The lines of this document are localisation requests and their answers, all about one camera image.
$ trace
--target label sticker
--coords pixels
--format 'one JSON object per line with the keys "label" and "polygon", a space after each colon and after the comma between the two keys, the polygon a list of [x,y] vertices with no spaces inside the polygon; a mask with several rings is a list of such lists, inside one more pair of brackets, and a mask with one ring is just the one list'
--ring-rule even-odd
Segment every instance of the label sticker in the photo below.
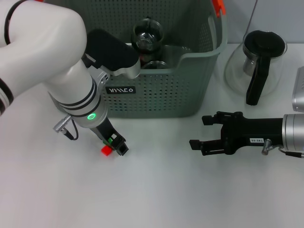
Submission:
{"label": "label sticker", "polygon": [[136,94],[134,86],[106,86],[107,94]]}
{"label": "label sticker", "polygon": [[250,139],[251,143],[264,143],[264,139],[252,138]]}

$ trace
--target small red block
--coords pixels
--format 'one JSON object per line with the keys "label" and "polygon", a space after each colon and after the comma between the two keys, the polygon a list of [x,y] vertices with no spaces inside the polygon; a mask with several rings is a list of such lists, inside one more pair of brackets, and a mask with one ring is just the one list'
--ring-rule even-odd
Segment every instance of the small red block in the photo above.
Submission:
{"label": "small red block", "polygon": [[112,148],[109,146],[104,146],[101,149],[101,153],[103,153],[105,156],[109,156],[112,153]]}

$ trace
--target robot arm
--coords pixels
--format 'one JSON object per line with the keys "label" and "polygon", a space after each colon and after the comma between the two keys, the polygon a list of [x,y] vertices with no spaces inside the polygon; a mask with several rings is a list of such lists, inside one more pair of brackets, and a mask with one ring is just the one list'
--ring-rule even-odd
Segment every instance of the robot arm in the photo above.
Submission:
{"label": "robot arm", "polygon": [[106,117],[94,78],[100,79],[105,72],[109,75],[103,83],[110,75],[136,78],[140,61],[135,50],[101,29],[87,36],[81,17],[70,9],[0,0],[0,59],[0,115],[18,95],[44,83],[68,114],[54,130],[72,139],[64,128],[72,120],[90,128],[120,155],[128,150]]}

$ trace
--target gray plastic basket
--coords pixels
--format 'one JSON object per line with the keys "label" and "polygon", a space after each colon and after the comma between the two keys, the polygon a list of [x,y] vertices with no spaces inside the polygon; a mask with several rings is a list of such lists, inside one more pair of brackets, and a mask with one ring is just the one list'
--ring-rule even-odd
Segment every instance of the gray plastic basket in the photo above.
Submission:
{"label": "gray plastic basket", "polygon": [[136,79],[111,77],[106,86],[135,86],[135,94],[107,94],[109,117],[162,118],[195,114],[227,43],[226,16],[212,0],[50,0],[78,12],[89,32],[102,28],[130,43],[133,25],[147,16],[162,24],[170,69],[143,69]]}

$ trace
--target green light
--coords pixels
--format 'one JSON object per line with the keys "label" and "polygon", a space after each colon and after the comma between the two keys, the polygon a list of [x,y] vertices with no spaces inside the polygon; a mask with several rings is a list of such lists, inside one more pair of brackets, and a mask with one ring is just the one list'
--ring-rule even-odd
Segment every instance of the green light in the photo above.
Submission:
{"label": "green light", "polygon": [[93,120],[95,117],[96,117],[96,114],[95,114],[95,113],[92,113],[92,114],[90,114],[90,115],[87,117],[87,119],[88,119],[88,120]]}

